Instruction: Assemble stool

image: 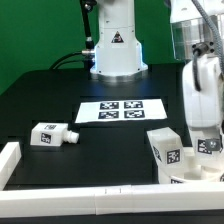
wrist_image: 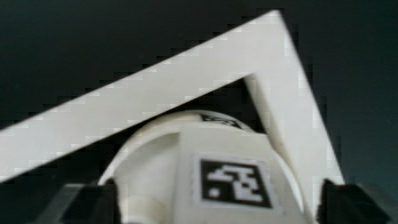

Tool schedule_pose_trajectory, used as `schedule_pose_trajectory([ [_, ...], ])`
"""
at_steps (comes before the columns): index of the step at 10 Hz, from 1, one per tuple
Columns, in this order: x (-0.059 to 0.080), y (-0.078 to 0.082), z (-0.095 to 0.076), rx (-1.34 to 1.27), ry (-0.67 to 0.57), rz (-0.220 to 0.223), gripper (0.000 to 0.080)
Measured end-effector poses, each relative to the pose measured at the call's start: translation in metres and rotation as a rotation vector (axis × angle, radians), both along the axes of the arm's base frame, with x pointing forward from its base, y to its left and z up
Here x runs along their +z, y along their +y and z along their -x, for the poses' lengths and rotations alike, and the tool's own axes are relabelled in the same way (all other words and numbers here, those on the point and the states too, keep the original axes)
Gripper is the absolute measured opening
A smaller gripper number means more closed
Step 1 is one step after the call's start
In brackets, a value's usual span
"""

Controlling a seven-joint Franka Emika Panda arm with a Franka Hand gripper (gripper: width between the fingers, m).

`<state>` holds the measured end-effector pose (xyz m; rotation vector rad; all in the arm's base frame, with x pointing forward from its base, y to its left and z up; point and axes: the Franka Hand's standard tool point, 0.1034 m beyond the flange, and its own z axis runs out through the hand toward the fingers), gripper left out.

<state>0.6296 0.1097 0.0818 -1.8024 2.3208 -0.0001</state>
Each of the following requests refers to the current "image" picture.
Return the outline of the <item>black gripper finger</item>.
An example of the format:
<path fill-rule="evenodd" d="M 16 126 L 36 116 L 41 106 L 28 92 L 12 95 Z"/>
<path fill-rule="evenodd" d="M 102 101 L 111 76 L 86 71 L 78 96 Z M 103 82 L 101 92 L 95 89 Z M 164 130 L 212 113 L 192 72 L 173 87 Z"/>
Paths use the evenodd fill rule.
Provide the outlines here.
<path fill-rule="evenodd" d="M 221 142 L 219 139 L 211 138 L 205 140 L 205 145 L 208 151 L 220 151 Z"/>

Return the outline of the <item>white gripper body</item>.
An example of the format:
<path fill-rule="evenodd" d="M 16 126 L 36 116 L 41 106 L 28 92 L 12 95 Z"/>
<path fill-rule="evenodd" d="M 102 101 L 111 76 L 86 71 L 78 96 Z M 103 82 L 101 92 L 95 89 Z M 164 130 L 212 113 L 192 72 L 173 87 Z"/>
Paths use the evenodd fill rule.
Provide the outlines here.
<path fill-rule="evenodd" d="M 198 60 L 201 90 L 195 89 L 193 62 L 184 66 L 182 89 L 186 123 L 190 129 L 218 128 L 223 119 L 221 70 L 217 57 Z"/>

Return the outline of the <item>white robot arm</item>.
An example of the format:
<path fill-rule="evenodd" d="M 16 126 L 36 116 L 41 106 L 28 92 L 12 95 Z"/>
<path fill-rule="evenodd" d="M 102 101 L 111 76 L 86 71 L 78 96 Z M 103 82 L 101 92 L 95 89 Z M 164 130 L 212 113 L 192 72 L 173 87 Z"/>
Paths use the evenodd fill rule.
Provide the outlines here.
<path fill-rule="evenodd" d="M 184 60 L 182 90 L 192 145 L 224 149 L 224 0 L 164 0 L 170 8 L 174 57 Z M 134 0 L 96 0 L 99 41 L 91 74 L 109 82 L 148 66 L 135 36 Z"/>

